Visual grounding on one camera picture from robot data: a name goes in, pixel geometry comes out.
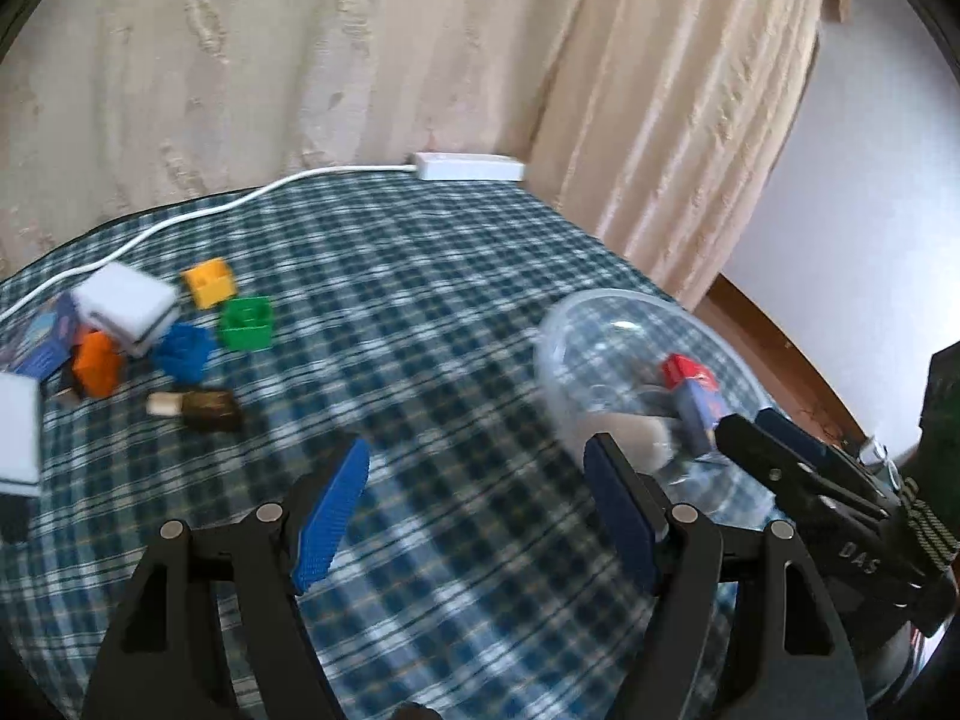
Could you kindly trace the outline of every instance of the wooden floor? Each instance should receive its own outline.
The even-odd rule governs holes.
[[[719,276],[693,313],[739,353],[806,432],[848,448],[865,442],[860,426],[816,368],[730,281]]]

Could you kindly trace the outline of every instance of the white power strip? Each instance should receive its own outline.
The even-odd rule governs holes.
[[[414,154],[422,181],[522,181],[523,163],[500,154]]]

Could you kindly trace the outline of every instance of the blue gripper pad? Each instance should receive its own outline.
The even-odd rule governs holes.
[[[833,458],[827,451],[827,445],[817,437],[810,435],[799,425],[791,422],[778,410],[759,410],[754,424],[765,430],[788,449],[792,449],[817,471],[829,470]]]
[[[369,473],[370,447],[357,439],[299,531],[296,565],[290,572],[296,594],[326,576]]]
[[[624,570],[642,592],[653,592],[661,579],[654,562],[653,529],[597,439],[590,439],[584,449],[584,476]]]

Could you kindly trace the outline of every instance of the blue toy block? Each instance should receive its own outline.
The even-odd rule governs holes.
[[[186,322],[174,322],[154,349],[154,363],[179,384],[200,384],[203,367],[217,346],[213,333]]]

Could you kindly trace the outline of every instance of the green object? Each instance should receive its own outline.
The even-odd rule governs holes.
[[[267,298],[232,298],[220,314],[220,340],[227,349],[269,349],[274,311]]]

